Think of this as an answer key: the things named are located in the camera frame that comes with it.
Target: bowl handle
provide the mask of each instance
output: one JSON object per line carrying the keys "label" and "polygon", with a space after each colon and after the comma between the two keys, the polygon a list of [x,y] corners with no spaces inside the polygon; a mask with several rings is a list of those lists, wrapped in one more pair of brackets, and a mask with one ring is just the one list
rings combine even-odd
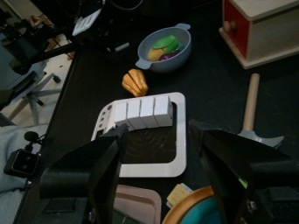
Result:
{"label": "bowl handle", "polygon": [[148,60],[144,60],[144,59],[138,59],[138,61],[134,63],[134,65],[145,70],[150,67],[152,62]]}
{"label": "bowl handle", "polygon": [[184,29],[185,31],[188,31],[188,30],[190,29],[190,26],[189,26],[188,24],[177,24],[174,27],[176,27],[176,28],[181,28],[181,29]]}

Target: red drawer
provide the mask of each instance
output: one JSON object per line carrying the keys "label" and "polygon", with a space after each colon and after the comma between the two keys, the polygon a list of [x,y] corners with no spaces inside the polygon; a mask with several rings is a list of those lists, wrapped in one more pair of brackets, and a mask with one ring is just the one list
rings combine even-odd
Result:
{"label": "red drawer", "polygon": [[222,21],[229,25],[229,29],[224,28],[224,32],[228,34],[230,41],[233,42],[237,50],[240,51],[244,59],[246,58],[248,49],[248,27],[249,22],[242,17],[229,0],[222,1]]}

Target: yellow object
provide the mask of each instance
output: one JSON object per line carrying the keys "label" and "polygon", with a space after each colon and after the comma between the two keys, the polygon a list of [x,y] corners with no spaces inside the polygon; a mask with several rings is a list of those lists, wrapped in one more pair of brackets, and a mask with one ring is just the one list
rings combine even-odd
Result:
{"label": "yellow object", "polygon": [[160,49],[150,48],[146,54],[146,59],[149,61],[157,61],[162,55],[164,55],[164,48]]}
{"label": "yellow object", "polygon": [[181,185],[176,185],[172,189],[170,194],[166,197],[166,200],[172,206],[174,206],[189,194],[190,192]]}
{"label": "yellow object", "polygon": [[138,69],[130,69],[124,75],[121,85],[124,89],[133,94],[134,97],[145,96],[148,86],[145,85],[142,71]]}

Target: bowl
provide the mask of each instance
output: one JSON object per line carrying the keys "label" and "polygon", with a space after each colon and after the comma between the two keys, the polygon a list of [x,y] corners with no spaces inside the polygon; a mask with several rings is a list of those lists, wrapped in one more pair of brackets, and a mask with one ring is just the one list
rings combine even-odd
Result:
{"label": "bowl", "polygon": [[220,224],[220,213],[210,186],[205,186],[178,201],[162,219],[162,224]]}
{"label": "bowl", "polygon": [[[190,26],[188,24],[177,24],[173,27],[164,28],[158,31],[154,31],[149,34],[137,47],[137,56],[138,60],[134,65],[146,70],[164,74],[172,72],[177,69],[188,59],[192,51],[192,36],[188,32]],[[152,49],[154,42],[166,37],[168,35],[173,35],[177,38],[180,46],[184,46],[182,50],[178,54],[162,61],[149,61],[146,60],[146,54]]]}

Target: pink object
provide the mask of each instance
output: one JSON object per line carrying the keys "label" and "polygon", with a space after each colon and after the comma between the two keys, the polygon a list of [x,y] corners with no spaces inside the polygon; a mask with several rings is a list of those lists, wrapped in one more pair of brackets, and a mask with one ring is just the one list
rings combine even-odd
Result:
{"label": "pink object", "polygon": [[173,52],[169,52],[169,53],[162,54],[161,57],[158,58],[158,61],[168,60],[174,55],[177,55],[180,52],[181,52],[180,50],[176,50]]}
{"label": "pink object", "polygon": [[161,223],[161,198],[153,190],[117,185],[114,208],[144,224]]}

